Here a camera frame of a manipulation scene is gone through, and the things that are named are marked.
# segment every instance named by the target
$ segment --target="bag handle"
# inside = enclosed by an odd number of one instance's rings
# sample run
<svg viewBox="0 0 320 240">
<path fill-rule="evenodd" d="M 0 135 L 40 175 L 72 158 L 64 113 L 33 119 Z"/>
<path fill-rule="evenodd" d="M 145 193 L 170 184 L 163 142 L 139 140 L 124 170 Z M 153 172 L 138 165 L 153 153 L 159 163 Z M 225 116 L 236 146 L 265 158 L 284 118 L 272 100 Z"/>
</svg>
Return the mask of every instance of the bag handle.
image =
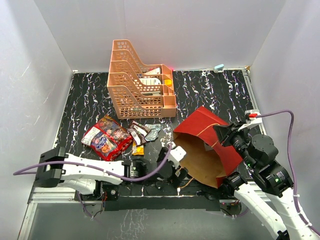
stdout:
<svg viewBox="0 0 320 240">
<path fill-rule="evenodd" d="M 196 136 L 199 137 L 200 134 L 202 134 L 205 130 L 207 130 L 208 128 L 214 126 L 214 125 L 220 125 L 219 123 L 213 123 L 210 124 L 209 126 L 207 126 L 205 129 L 203 129 L 201 132 L 199 132 Z M 218 143 L 219 140 L 217 140 L 212 146 L 211 148 L 214 148 L 214 146 Z"/>
</svg>

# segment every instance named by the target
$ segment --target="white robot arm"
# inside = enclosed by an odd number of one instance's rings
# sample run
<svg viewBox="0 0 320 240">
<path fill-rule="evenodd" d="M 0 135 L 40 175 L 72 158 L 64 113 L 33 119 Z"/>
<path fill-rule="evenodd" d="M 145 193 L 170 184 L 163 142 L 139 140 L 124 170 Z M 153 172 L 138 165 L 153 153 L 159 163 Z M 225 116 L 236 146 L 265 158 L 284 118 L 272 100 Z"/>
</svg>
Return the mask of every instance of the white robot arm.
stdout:
<svg viewBox="0 0 320 240">
<path fill-rule="evenodd" d="M 227 177 L 221 187 L 248 206 L 274 239 L 320 240 L 320 236 L 310 228 L 311 223 L 302 208 L 300 212 L 296 210 L 294 183 L 287 170 L 275 160 L 278 149 L 271 137 L 257 134 L 250 138 L 248 135 L 250 128 L 261 123 L 261 119 L 256 118 L 258 115 L 257 110 L 246 111 L 245 124 L 232 123 L 213 128 L 221 145 L 233 146 L 243 158 L 253 180 L 271 200 L 277 213 L 250 189 L 238 172 Z"/>
<path fill-rule="evenodd" d="M 180 146 L 171 143 L 168 153 L 168 164 L 177 169 L 186 152 Z M 40 164 L 48 164 L 38 168 L 33 185 L 41 188 L 54 188 L 64 186 L 77 190 L 82 195 L 94 193 L 97 181 L 119 185 L 123 182 L 122 177 L 127 180 L 138 179 L 146 175 L 145 164 L 139 160 L 135 161 L 97 161 L 74 156 L 65 153 L 63 147 L 57 147 L 43 153 Z"/>
</svg>

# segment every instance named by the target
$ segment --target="candy wrapper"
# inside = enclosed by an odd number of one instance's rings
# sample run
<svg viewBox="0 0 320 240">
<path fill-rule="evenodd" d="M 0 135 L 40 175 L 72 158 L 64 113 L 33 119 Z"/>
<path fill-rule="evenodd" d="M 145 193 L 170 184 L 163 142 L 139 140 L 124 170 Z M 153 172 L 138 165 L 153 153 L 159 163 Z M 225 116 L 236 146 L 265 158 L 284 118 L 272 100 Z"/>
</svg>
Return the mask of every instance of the candy wrapper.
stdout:
<svg viewBox="0 0 320 240">
<path fill-rule="evenodd" d="M 147 141 L 145 140 L 145 137 L 140 134 L 136 129 L 134 128 L 128 128 L 127 129 L 130 135 L 133 137 L 133 140 L 137 146 L 145 144 Z"/>
<path fill-rule="evenodd" d="M 132 144 L 132 155 L 136 156 L 136 155 L 144 155 L 145 152 L 144 152 L 144 146 L 143 145 L 140 145 L 140 146 L 137 146 L 136 142 L 133 141 L 133 144 Z"/>
<path fill-rule="evenodd" d="M 81 142 L 91 147 L 103 160 L 113 161 L 132 143 L 126 129 L 105 115 L 83 136 Z"/>
<path fill-rule="evenodd" d="M 136 130 L 139 134 L 141 134 L 143 137 L 146 137 L 151 129 L 143 126 L 142 124 L 136 122 L 136 121 L 132 121 L 132 123 L 130 124 L 129 128 Z"/>
<path fill-rule="evenodd" d="M 161 124 L 146 124 L 145 126 L 151 129 L 151 132 L 144 139 L 147 142 L 156 140 L 158 138 L 158 133 L 161 130 Z"/>
</svg>

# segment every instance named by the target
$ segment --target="orange plastic organizer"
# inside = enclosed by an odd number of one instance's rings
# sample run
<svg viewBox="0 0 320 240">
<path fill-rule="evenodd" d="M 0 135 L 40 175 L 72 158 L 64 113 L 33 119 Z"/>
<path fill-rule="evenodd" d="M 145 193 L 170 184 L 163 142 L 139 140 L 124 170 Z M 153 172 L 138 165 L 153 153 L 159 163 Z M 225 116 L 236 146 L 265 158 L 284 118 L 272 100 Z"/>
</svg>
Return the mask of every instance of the orange plastic organizer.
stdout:
<svg viewBox="0 0 320 240">
<path fill-rule="evenodd" d="M 157 68 L 161 74 L 145 74 Z M 142 78 L 157 78 L 162 84 L 145 85 Z M 165 80 L 171 80 L 172 86 L 165 85 Z M 113 40 L 106 86 L 118 119 L 176 116 L 172 70 L 163 64 L 143 64 L 129 40 Z"/>
</svg>

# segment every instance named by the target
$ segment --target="paper bag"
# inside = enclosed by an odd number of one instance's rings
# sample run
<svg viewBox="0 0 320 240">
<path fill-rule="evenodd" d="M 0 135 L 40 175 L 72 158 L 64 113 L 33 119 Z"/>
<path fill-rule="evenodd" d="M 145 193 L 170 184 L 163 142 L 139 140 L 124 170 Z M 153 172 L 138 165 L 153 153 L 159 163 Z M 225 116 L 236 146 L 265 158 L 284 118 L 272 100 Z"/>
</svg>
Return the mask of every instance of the paper bag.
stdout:
<svg viewBox="0 0 320 240">
<path fill-rule="evenodd" d="M 180 165 L 188 174 L 202 184 L 218 188 L 242 158 L 232 146 L 220 145 L 214 125 L 228 123 L 201 106 L 174 129 L 173 138 L 186 151 Z M 206 150 L 204 142 L 213 149 Z"/>
</svg>

